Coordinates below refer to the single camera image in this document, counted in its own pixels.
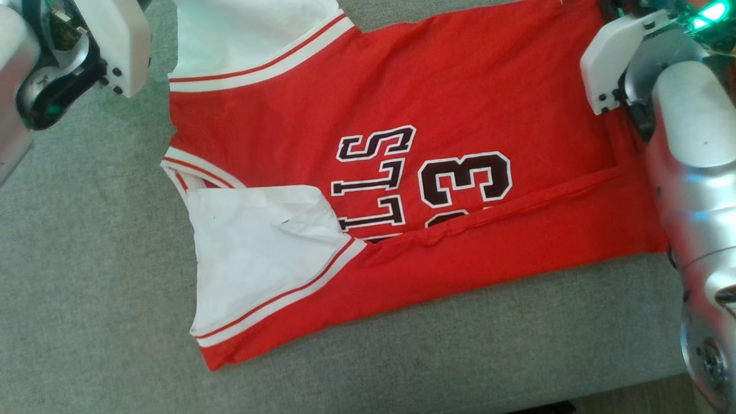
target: red and white trim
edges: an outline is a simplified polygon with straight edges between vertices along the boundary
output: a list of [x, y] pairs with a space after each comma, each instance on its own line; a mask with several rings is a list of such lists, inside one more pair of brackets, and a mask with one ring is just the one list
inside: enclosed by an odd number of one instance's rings
[[180, 192], [182, 190], [186, 191], [185, 187], [188, 185], [183, 179], [184, 174], [209, 181], [222, 189], [246, 188], [239, 179], [211, 162], [173, 147], [170, 147], [166, 151], [166, 155], [163, 157], [163, 161], [161, 161], [161, 166], [169, 174], [171, 181], [174, 182], [174, 185], [177, 186]]
[[384, 239], [391, 239], [396, 236], [401, 236], [403, 233], [391, 233], [391, 234], [384, 234], [383, 236], [371, 236], [371, 237], [364, 237], [363, 240], [366, 242], [374, 242], [374, 241], [381, 241]]
[[230, 74], [205, 77], [174, 77], [171, 75], [169, 86], [172, 92], [206, 92], [263, 82], [304, 63], [353, 27], [355, 24], [340, 10], [340, 15], [328, 19], [320, 27], [315, 27], [290, 47], [286, 53], [268, 63]]
[[262, 320], [266, 319], [268, 316], [279, 312], [281, 309], [286, 308], [288, 305], [291, 305], [294, 302], [306, 298], [323, 288], [350, 260], [356, 257], [365, 247], [366, 243], [361, 240], [348, 239], [347, 242], [342, 246], [342, 248], [340, 248], [337, 253], [335, 253], [335, 255], [329, 260], [324, 269], [322, 269], [321, 272], [319, 272], [306, 284], [289, 290], [288, 292], [281, 293], [280, 295], [263, 302], [262, 304], [243, 314], [240, 318], [234, 320], [232, 323], [228, 323], [220, 329], [202, 335], [197, 335], [194, 332], [192, 332], [192, 334], [197, 339], [199, 346], [202, 348], [208, 348], [218, 345], [241, 334], [247, 329], [253, 327], [256, 323], [259, 323]]

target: red jersey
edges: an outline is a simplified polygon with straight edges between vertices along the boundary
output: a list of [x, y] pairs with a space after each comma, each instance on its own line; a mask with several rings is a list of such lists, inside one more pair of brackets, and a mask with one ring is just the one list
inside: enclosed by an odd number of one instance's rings
[[585, 97], [595, 0], [368, 33], [333, 0], [193, 3], [209, 9], [180, 2], [162, 166], [195, 230], [191, 333], [210, 369], [379, 312], [665, 249], [626, 114], [596, 117]]

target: gray fabric surface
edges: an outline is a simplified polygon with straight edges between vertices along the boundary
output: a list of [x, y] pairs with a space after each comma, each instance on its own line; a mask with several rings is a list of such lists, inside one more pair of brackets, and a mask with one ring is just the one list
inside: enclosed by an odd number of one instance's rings
[[[344, 0], [364, 29], [479, 0]], [[175, 12], [152, 79], [83, 97], [0, 190], [0, 413], [503, 413], [680, 373], [679, 277], [641, 256], [328, 329], [210, 373], [191, 228], [159, 169]]]

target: white side panel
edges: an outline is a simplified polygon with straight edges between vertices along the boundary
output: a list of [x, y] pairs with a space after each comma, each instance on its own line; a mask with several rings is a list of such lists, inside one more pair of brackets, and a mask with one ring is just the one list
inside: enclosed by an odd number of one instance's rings
[[[310, 186], [202, 189], [188, 193], [187, 205], [198, 261], [191, 333], [209, 337], [199, 339], [203, 346], [305, 297], [326, 283], [324, 274], [334, 276], [341, 249], [365, 246], [342, 233], [327, 200]], [[247, 326], [220, 334], [246, 315]]]
[[38, 61], [38, 41], [26, 22], [0, 6], [0, 186], [32, 145], [15, 103], [18, 88]]
[[179, 55], [171, 77], [228, 74], [263, 65], [340, 13], [335, 0], [174, 2]]
[[281, 74], [296, 68], [298, 65], [304, 63], [312, 56], [319, 53], [325, 47], [329, 46], [332, 42], [352, 29], [355, 25], [345, 15], [338, 16], [333, 20], [327, 20], [323, 22], [322, 26], [315, 27], [304, 37], [308, 37], [312, 34], [319, 34], [310, 38], [309, 42], [305, 41], [300, 43], [302, 39], [297, 41], [297, 44], [288, 46], [289, 53], [283, 59], [278, 59], [271, 64], [263, 65], [254, 71], [246, 71], [243, 74], [237, 74], [233, 76], [216, 78], [216, 79], [201, 79], [201, 80], [186, 80], [185, 82], [178, 82], [176, 78], [171, 78], [170, 88], [172, 92], [206, 92], [206, 91], [222, 91], [225, 89], [239, 88], [241, 86], [252, 85], [254, 83], [263, 82], [264, 80], [272, 79]]
[[[107, 61], [110, 87], [119, 86], [126, 97], [148, 81], [151, 27], [136, 0], [74, 0]], [[120, 75], [113, 73], [120, 69]]]

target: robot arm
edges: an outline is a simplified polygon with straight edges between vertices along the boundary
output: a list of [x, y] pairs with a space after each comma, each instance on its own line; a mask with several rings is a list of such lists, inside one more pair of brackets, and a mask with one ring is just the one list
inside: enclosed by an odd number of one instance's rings
[[608, 23], [581, 71], [592, 110], [625, 106], [648, 142], [652, 194], [684, 285], [683, 357], [710, 404], [736, 413], [736, 107], [716, 76], [733, 61], [731, 6], [683, 13], [666, 3]]
[[0, 186], [96, 84], [132, 97], [148, 80], [151, 0], [0, 0]]

